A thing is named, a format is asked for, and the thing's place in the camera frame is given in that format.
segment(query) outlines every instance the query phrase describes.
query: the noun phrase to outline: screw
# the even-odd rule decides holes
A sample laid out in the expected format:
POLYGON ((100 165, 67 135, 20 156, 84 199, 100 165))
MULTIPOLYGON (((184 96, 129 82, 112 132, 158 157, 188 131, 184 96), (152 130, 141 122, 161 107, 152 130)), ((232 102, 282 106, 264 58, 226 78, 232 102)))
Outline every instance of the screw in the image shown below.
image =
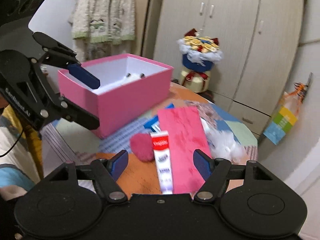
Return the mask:
POLYGON ((22 239, 22 235, 20 235, 19 233, 15 233, 14 238, 17 240, 20 240, 20 239, 22 239))
POLYGON ((67 104, 65 101, 62 101, 62 102, 61 102, 61 106, 62 106, 63 108, 68 108, 68 104, 67 104))
POLYGON ((120 199, 123 199, 124 197, 125 197, 125 194, 120 191, 111 192, 109 194, 109 198, 111 198, 113 200, 120 200, 120 199))
POLYGON ((208 200, 211 199, 213 197, 211 192, 208 191, 201 191, 197 194, 197 197, 201 200, 208 200))
POLYGON ((43 118, 48 118, 49 113, 48 113, 47 110, 42 109, 42 110, 40 111, 40 115, 41 115, 43 118))

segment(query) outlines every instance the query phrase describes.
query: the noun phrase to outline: yellow cloth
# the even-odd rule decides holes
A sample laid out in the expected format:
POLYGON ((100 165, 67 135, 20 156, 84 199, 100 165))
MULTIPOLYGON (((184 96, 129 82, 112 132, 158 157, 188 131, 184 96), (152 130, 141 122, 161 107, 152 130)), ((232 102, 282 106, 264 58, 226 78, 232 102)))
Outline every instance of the yellow cloth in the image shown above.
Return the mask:
POLYGON ((32 155, 39 176, 42 179, 42 143, 37 132, 25 120, 22 118, 19 119, 10 105, 4 109, 2 115, 10 121, 13 127, 18 129, 19 134, 22 132, 22 129, 24 130, 22 138, 27 141, 28 150, 32 155))

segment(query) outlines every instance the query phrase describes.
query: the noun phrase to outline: pink envelope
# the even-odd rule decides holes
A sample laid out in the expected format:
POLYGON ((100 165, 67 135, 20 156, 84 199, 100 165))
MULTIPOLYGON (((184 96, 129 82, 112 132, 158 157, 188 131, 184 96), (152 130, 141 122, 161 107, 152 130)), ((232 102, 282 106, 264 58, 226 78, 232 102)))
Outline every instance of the pink envelope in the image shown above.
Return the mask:
POLYGON ((204 179, 193 164, 193 152, 200 149, 211 156, 198 109, 161 109, 158 117, 161 130, 169 133, 173 193, 195 193, 204 179))

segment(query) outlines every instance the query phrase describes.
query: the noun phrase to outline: cabinet handle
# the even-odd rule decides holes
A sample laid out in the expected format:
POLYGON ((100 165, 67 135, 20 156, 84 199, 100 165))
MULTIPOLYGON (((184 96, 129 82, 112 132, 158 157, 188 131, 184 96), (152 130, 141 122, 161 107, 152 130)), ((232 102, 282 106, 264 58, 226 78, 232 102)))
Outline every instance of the cabinet handle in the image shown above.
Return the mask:
POLYGON ((201 7, 200 7, 200 15, 203 15, 203 10, 204 10, 204 2, 201 3, 201 7))
POLYGON ((242 121, 247 122, 247 123, 249 123, 249 124, 253 124, 252 121, 250 121, 249 119, 245 119, 244 117, 242 118, 242 121))
POLYGON ((262 28, 263 28, 263 21, 260 21, 260 23, 259 23, 259 28, 258 28, 258 33, 259 33, 259 34, 262 33, 262 28))
POLYGON ((210 8, 210 15, 209 15, 210 18, 212 18, 213 10, 214 10, 214 5, 212 4, 210 8))

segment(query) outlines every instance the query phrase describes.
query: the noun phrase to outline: pink gift box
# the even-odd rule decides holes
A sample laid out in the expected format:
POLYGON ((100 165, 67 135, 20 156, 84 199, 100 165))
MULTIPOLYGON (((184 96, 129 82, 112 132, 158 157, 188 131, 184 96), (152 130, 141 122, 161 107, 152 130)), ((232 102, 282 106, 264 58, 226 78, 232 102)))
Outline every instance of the pink gift box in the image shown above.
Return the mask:
POLYGON ((84 62, 101 86, 91 89, 68 70, 58 72, 60 94, 99 117, 93 132, 104 138, 131 122, 169 95, 173 67, 131 54, 84 62))

